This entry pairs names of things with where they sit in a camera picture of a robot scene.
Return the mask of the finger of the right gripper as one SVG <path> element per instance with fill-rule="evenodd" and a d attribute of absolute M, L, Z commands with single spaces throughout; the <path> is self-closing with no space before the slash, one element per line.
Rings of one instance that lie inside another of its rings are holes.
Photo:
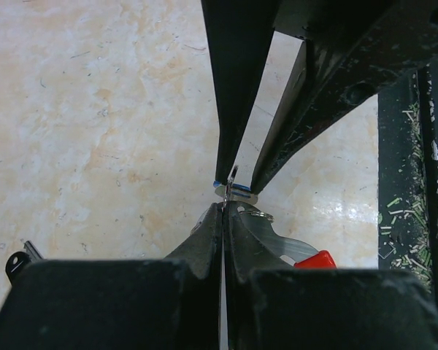
<path fill-rule="evenodd" d="M 253 171 L 254 193 L 348 112 L 438 57 L 438 1 L 284 1 L 274 25 L 301 46 Z"/>
<path fill-rule="evenodd" d="M 219 142 L 215 180 L 226 182 L 255 102 L 279 1 L 203 1 Z"/>

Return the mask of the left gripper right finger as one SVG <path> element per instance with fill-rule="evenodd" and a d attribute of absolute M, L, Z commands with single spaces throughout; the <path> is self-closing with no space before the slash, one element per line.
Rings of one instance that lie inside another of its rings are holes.
<path fill-rule="evenodd" d="M 404 270 L 301 269 L 223 210 L 230 349 L 438 349 L 438 311 Z"/>

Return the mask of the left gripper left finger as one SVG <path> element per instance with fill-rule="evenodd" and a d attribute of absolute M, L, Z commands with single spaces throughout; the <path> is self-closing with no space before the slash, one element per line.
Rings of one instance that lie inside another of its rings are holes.
<path fill-rule="evenodd" d="M 0 310 L 0 349 L 217 349 L 221 208 L 156 260 L 20 265 Z"/>

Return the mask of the blue tag key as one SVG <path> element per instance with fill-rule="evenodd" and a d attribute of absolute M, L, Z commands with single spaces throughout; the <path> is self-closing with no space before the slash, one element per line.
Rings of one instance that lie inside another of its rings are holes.
<path fill-rule="evenodd" d="M 249 187 L 235 182 L 237 172 L 238 165 L 235 165 L 226 184 L 215 180 L 213 182 L 215 194 L 226 201 L 242 201 L 252 205 L 256 204 L 258 202 L 258 196 L 253 194 Z"/>

